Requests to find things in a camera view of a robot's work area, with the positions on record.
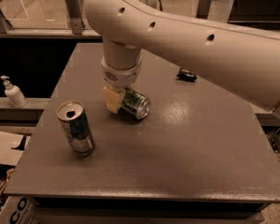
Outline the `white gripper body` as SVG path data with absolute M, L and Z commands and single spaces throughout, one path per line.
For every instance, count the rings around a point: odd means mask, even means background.
M 139 59 L 134 66 L 120 70 L 111 67 L 105 58 L 102 59 L 102 73 L 104 80 L 111 86 L 125 89 L 130 87 L 137 80 L 141 70 L 142 59 Z

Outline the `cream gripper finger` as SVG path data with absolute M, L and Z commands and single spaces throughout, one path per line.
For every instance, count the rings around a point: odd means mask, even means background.
M 124 89 L 118 89 L 112 86 L 104 87 L 104 98 L 105 98 L 106 108 L 111 113 L 117 114 L 119 112 L 124 96 L 125 96 Z

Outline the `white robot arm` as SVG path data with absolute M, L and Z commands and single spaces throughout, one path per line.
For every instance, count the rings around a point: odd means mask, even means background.
M 102 36 L 103 76 L 132 85 L 147 50 L 272 112 L 280 119 L 280 38 L 254 29 L 161 12 L 157 0 L 82 0 Z

